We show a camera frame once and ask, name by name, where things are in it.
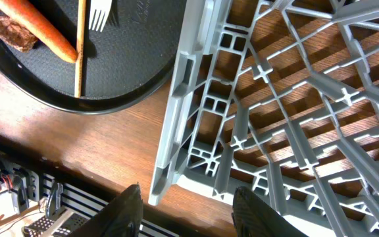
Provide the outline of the walnut piece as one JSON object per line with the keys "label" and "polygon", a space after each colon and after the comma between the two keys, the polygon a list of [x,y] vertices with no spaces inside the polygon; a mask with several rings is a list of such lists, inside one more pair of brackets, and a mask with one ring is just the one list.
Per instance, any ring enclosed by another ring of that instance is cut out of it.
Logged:
{"label": "walnut piece", "polygon": [[38,38],[27,28],[2,15],[0,15],[0,39],[22,53],[29,52],[38,42]]}

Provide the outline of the wooden chopstick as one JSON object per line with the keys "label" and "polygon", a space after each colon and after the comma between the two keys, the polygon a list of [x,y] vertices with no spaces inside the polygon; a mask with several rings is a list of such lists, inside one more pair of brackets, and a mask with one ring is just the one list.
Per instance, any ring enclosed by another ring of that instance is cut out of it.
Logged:
{"label": "wooden chopstick", "polygon": [[76,50],[78,58],[75,63],[74,97],[81,97],[82,93],[82,62],[84,55],[84,34],[86,21],[86,0],[78,1],[78,21],[76,33]]}

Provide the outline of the white plastic fork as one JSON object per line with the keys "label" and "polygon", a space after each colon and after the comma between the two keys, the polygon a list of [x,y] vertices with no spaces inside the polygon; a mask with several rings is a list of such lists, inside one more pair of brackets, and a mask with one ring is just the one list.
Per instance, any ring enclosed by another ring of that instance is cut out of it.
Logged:
{"label": "white plastic fork", "polygon": [[102,32],[109,17],[113,0],[91,0],[89,30]]}

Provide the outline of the electronics under table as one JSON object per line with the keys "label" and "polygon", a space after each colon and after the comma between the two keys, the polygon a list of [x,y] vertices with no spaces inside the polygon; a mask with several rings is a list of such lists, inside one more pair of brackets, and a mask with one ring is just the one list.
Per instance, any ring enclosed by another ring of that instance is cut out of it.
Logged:
{"label": "electronics under table", "polygon": [[[44,177],[44,174],[16,167],[14,163],[0,159],[0,179],[12,196],[14,212],[17,214],[21,214],[29,208],[30,200],[39,201],[41,199]],[[108,204],[105,205],[94,196],[53,179],[47,196],[45,216],[47,218],[60,217],[66,211],[71,210],[74,214],[87,215],[89,217],[87,221],[89,221]],[[175,233],[142,219],[138,236],[175,236]]]}

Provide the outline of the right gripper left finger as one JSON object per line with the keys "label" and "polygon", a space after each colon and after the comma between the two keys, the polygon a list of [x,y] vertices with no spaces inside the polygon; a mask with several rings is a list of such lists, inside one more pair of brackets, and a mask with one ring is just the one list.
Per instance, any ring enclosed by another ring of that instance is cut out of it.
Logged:
{"label": "right gripper left finger", "polygon": [[133,184],[68,237],[135,237],[139,235],[142,218],[140,186]]}

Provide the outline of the orange carrot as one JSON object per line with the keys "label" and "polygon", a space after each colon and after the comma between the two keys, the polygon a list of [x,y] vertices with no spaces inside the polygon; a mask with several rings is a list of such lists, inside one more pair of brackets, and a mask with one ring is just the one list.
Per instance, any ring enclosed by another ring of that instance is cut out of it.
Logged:
{"label": "orange carrot", "polygon": [[0,10],[23,25],[54,54],[75,63],[78,53],[69,41],[27,0],[0,0]]}

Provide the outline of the round black tray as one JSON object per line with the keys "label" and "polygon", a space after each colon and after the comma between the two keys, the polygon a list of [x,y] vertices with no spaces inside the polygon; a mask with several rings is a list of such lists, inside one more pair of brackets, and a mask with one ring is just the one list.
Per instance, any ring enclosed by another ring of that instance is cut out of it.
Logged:
{"label": "round black tray", "polygon": [[179,0],[113,1],[104,29],[85,33],[81,98],[74,97],[75,66],[42,42],[22,53],[0,39],[0,72],[30,97],[62,111],[126,109],[172,76],[185,7]]}

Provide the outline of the grey dishwasher rack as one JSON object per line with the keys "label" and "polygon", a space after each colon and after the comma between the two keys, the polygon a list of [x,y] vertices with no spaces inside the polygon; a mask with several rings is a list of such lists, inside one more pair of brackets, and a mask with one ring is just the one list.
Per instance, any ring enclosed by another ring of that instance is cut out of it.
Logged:
{"label": "grey dishwasher rack", "polygon": [[379,1],[188,1],[149,204],[173,185],[379,236]]}

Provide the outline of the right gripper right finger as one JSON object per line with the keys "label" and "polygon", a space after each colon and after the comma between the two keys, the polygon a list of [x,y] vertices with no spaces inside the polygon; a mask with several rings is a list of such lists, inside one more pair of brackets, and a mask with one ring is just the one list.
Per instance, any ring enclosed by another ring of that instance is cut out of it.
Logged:
{"label": "right gripper right finger", "polygon": [[245,186],[236,188],[232,210],[238,237],[307,237]]}

